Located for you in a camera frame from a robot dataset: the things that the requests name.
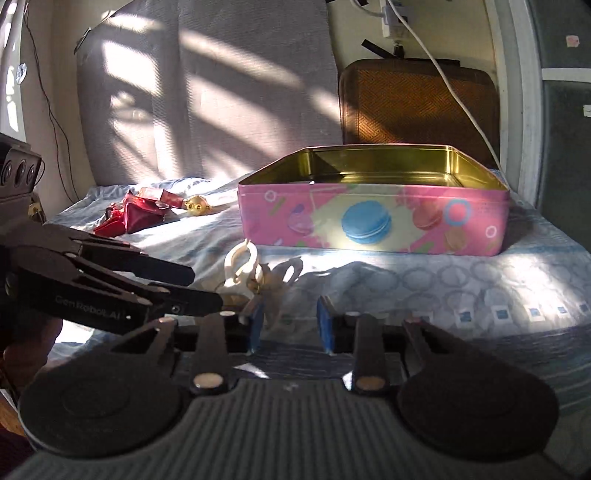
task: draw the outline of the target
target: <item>power plug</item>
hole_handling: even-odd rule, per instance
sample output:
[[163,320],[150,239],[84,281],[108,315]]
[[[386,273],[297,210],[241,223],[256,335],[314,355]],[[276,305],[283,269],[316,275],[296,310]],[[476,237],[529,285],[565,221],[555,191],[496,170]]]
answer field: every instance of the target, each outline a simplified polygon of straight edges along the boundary
[[[394,2],[398,12],[404,17],[407,23],[410,24],[410,9],[405,7],[400,2]],[[382,35],[384,38],[404,38],[407,34],[407,29],[400,23],[400,20],[389,5],[388,0],[379,0],[379,6],[384,16],[382,17]]]

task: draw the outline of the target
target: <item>blue ring print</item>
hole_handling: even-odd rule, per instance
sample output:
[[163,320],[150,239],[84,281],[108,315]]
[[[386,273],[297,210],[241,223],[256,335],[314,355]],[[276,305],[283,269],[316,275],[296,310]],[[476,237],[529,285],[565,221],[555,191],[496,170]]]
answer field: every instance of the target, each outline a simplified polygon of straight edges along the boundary
[[[464,216],[464,218],[462,220],[452,220],[449,217],[449,212],[454,205],[463,205],[464,207],[466,207],[466,215]],[[467,200],[462,200],[462,199],[450,200],[450,202],[447,205],[445,205],[445,208],[443,209],[443,218],[445,219],[445,222],[451,226],[466,225],[468,223],[468,220],[470,220],[471,216],[472,216],[472,207]]]

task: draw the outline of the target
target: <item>pink sticker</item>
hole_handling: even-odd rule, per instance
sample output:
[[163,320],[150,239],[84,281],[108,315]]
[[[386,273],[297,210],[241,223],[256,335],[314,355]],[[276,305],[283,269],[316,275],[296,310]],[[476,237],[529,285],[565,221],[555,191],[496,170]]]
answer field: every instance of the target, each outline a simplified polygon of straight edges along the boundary
[[581,42],[577,35],[568,35],[566,37],[566,46],[568,48],[577,48],[579,45],[581,45]]

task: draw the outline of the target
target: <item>blue macaron illustration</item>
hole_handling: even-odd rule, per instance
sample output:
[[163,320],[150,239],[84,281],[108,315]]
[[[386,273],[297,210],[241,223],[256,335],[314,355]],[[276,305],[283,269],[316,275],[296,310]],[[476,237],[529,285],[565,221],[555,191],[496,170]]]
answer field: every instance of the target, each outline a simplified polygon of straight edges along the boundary
[[381,203],[369,200],[349,207],[341,219],[341,226],[353,242],[373,245],[390,233],[392,217]]

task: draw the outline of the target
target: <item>woven brown suitcase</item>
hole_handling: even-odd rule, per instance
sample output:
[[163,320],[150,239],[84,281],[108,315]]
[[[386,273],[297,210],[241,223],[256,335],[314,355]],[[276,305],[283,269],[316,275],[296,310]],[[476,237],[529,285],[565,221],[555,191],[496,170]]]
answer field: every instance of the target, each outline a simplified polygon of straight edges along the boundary
[[[453,89],[499,150],[499,97],[479,70],[441,65]],[[358,60],[339,82],[343,142],[452,145],[496,168],[484,140],[437,70],[422,60]]]

